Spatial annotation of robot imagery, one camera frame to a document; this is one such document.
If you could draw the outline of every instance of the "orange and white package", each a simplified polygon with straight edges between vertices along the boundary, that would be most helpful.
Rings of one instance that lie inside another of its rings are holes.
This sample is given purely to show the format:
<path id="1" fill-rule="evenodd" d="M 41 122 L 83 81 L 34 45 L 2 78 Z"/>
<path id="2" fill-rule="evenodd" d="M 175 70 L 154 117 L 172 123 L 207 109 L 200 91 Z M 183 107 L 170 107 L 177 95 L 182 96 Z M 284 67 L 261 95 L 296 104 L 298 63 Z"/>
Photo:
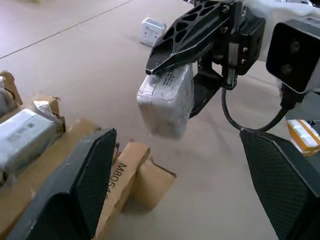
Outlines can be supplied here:
<path id="1" fill-rule="evenodd" d="M 320 136 L 305 120 L 287 120 L 291 142 L 304 155 L 311 156 L 320 151 Z"/>

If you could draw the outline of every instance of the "small white box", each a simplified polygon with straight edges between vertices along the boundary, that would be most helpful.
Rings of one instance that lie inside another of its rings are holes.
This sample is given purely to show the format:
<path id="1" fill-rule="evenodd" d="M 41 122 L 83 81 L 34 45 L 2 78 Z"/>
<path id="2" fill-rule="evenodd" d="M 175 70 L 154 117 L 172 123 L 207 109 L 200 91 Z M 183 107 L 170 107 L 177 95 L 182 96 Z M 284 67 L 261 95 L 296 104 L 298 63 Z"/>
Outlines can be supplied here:
<path id="1" fill-rule="evenodd" d="M 141 24 L 140 40 L 142 43 L 152 47 L 158 38 L 166 32 L 166 29 L 167 25 L 165 23 L 156 22 L 150 17 L 147 17 Z"/>

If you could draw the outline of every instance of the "package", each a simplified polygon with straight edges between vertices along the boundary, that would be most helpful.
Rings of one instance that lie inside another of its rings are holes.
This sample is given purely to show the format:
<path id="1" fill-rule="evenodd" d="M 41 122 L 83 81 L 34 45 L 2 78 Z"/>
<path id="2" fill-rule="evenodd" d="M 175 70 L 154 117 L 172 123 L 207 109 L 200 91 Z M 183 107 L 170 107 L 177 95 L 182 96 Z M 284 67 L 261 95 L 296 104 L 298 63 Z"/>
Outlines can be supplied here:
<path id="1" fill-rule="evenodd" d="M 10 188 L 0 194 L 0 240 L 6 239 L 48 176 L 66 160 L 79 141 L 97 125 L 81 118 L 30 164 Z"/>
<path id="2" fill-rule="evenodd" d="M 148 75 L 137 93 L 137 102 L 150 134 L 181 138 L 194 106 L 192 64 L 160 76 Z"/>
<path id="3" fill-rule="evenodd" d="M 156 165 L 149 154 L 147 145 L 132 141 L 115 161 L 94 240 L 108 239 L 129 196 L 152 210 L 170 189 L 176 175 Z"/>
<path id="4" fill-rule="evenodd" d="M 293 145 L 304 155 L 311 156 L 320 151 L 320 136 L 305 120 L 287 120 Z"/>
<path id="5" fill-rule="evenodd" d="M 158 38 L 160 38 L 167 29 L 165 23 L 157 22 L 147 17 L 141 24 L 141 36 L 140 41 L 149 46 L 153 46 Z"/>
<path id="6" fill-rule="evenodd" d="M 0 191 L 11 186 L 64 133 L 64 121 L 52 112 L 48 101 L 34 100 L 0 124 Z"/>

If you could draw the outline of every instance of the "battery pack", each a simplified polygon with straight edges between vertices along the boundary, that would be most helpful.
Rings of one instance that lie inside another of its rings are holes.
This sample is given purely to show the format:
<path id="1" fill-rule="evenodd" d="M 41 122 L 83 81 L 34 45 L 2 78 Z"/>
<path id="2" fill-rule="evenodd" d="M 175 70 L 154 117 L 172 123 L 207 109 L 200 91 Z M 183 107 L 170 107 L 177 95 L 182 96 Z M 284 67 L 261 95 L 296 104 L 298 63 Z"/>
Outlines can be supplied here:
<path id="1" fill-rule="evenodd" d="M 59 122 L 27 108 L 0 124 L 0 189 L 14 182 L 62 133 Z"/>
<path id="2" fill-rule="evenodd" d="M 150 134 L 181 138 L 194 105 L 192 64 L 160 76 L 148 75 L 137 93 L 137 102 Z"/>

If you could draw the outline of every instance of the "floor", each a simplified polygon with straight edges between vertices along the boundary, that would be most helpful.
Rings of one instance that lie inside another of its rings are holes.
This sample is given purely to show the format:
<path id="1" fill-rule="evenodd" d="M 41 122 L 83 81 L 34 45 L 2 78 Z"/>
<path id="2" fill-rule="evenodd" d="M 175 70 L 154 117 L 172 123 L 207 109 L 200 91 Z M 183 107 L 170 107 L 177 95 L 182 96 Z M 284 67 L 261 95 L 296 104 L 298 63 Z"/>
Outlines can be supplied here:
<path id="1" fill-rule="evenodd" d="M 177 179 L 153 211 L 130 200 L 112 240 L 276 240 L 253 188 L 239 133 L 226 121 L 220 92 L 191 119 L 180 141 L 148 135 L 136 93 L 150 48 L 139 43 L 146 16 L 169 26 L 192 6 L 182 0 L 0 0 L 0 69 L 22 99 L 62 99 L 66 120 L 116 127 L 118 140 L 142 141 Z M 230 114 L 251 128 L 279 110 L 279 92 L 257 62 L 228 92 Z M 284 122 L 271 132 L 286 137 Z"/>

